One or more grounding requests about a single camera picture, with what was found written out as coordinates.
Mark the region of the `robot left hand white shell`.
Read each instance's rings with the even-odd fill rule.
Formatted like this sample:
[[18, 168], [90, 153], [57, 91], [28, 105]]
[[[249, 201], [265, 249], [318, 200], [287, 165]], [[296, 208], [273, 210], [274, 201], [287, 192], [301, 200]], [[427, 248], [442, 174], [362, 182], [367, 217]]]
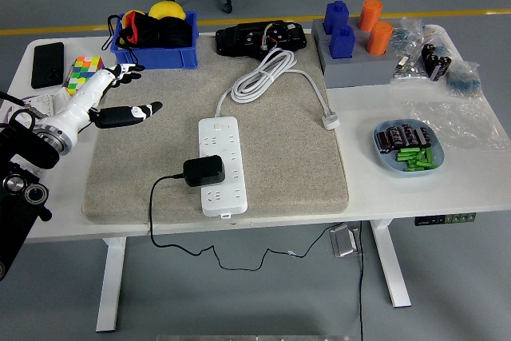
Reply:
[[77, 144], [78, 134], [93, 123], [99, 129], [136, 125], [159, 111], [163, 104], [154, 101], [146, 105], [118, 106], [99, 109], [99, 103], [109, 89], [128, 84], [141, 77], [145, 68], [136, 64], [118, 64], [97, 71], [52, 116], [42, 118], [34, 132], [53, 146], [59, 155], [69, 153]]

